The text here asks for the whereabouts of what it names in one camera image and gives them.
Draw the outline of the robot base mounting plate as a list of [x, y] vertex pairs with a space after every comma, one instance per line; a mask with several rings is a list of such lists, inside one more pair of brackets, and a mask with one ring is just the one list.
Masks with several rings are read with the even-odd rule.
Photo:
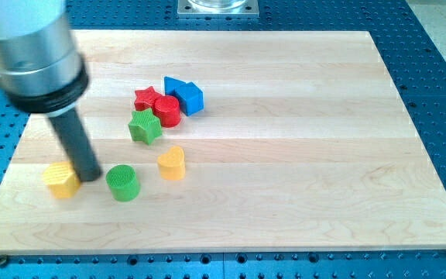
[[180, 18], [253, 18], [259, 16], [258, 0], [178, 0]]

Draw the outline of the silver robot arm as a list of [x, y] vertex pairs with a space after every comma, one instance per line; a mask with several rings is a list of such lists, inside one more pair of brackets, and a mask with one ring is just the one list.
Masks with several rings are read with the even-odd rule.
[[64, 0], [0, 0], [0, 89], [16, 108], [60, 115], [87, 85]]

